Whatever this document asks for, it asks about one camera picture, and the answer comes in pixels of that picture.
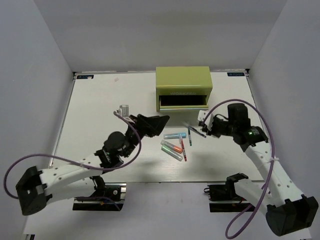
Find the blue pen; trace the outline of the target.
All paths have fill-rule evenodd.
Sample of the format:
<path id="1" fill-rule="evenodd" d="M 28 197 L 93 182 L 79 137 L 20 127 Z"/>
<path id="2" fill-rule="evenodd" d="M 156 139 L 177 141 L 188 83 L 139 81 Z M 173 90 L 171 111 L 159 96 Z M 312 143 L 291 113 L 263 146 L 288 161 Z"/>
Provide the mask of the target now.
<path id="1" fill-rule="evenodd" d="M 205 134 L 201 133 L 199 130 L 197 130 L 197 129 L 194 128 L 193 126 L 189 125 L 188 123 L 183 122 L 183 125 L 184 125 L 185 127 L 187 127 L 190 131 L 198 134 L 199 136 L 201 136 L 201 137 L 203 137 L 203 138 L 206 138 L 206 137 L 207 137 Z"/>

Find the green pen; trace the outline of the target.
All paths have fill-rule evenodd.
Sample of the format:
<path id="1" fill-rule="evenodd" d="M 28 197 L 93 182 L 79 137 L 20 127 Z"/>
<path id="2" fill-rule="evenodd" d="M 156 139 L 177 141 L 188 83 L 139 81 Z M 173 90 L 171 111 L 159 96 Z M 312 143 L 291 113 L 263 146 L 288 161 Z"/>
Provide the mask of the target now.
<path id="1" fill-rule="evenodd" d="M 187 130 L 188 130 L 188 140 L 189 140 L 189 145 L 192 146 L 193 143 L 192 143 L 192 136 L 191 136 L 191 129 L 190 127 L 188 126 L 187 127 Z"/>

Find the red pen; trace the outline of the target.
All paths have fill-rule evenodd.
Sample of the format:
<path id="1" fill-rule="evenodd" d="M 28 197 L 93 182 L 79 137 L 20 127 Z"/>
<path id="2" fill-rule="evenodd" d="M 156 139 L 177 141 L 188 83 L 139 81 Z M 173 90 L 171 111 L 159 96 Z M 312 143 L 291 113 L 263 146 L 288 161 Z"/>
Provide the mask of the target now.
<path id="1" fill-rule="evenodd" d="M 185 151 L 183 137 L 182 137 L 181 134 L 179 135 L 179 141 L 180 141 L 180 145 L 181 145 L 181 148 L 182 148 L 182 154 L 183 154 L 184 161 L 187 162 L 187 155 L 186 155 L 186 151 Z"/>

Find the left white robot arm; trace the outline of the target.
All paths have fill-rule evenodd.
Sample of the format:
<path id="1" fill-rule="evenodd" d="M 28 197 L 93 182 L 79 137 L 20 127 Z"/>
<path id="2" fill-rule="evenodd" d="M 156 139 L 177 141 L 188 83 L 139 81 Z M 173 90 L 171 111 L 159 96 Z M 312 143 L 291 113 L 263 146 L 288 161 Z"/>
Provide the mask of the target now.
<path id="1" fill-rule="evenodd" d="M 102 175 L 130 165 L 130 161 L 123 162 L 123 159 L 135 149 L 142 149 L 143 137 L 159 136 L 170 119 L 168 115 L 123 117 L 117 112 L 113 114 L 128 128 L 125 133 L 112 132 L 95 153 L 79 161 L 61 157 L 65 165 L 46 169 L 32 166 L 24 172 L 15 186 L 24 216 L 38 213 L 48 204 L 64 199 L 107 200 Z"/>

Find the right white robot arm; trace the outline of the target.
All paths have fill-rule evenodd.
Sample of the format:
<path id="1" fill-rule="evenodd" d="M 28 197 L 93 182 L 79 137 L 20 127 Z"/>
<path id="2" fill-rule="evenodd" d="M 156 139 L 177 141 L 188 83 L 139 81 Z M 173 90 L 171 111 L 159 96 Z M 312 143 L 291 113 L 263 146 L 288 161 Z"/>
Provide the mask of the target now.
<path id="1" fill-rule="evenodd" d="M 307 197 L 294 184 L 275 157 L 271 134 L 253 126 L 248 115 L 248 103 L 229 100 L 227 117 L 201 110 L 197 120 L 207 136 L 232 137 L 253 162 L 264 180 L 262 186 L 252 182 L 244 173 L 226 178 L 224 184 L 211 184 L 204 189 L 213 204 L 228 204 L 241 210 L 260 211 L 271 231 L 278 237 L 309 228 L 319 208 L 317 200 Z"/>

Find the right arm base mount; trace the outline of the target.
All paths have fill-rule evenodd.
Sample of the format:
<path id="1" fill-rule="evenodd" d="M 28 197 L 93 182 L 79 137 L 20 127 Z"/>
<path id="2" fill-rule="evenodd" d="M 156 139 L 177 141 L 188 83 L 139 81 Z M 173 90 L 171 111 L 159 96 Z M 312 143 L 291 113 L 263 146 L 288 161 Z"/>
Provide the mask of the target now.
<path id="1" fill-rule="evenodd" d="M 240 180 L 248 179 L 244 173 L 237 173 L 226 178 L 225 183 L 209 184 L 203 192 L 209 198 L 209 210 L 211 213 L 240 213 L 247 207 L 248 212 L 253 212 L 252 206 L 245 198 L 235 192 L 234 184 Z"/>

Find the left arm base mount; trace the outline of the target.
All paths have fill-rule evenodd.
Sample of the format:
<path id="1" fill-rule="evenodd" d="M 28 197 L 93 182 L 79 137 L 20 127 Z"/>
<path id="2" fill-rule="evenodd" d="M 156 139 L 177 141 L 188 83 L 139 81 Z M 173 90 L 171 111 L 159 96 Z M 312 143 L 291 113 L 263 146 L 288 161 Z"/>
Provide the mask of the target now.
<path id="1" fill-rule="evenodd" d="M 74 199 L 73 211 L 119 212 L 124 205 L 126 183 L 106 183 L 101 176 L 85 178 L 93 184 L 93 192 Z"/>

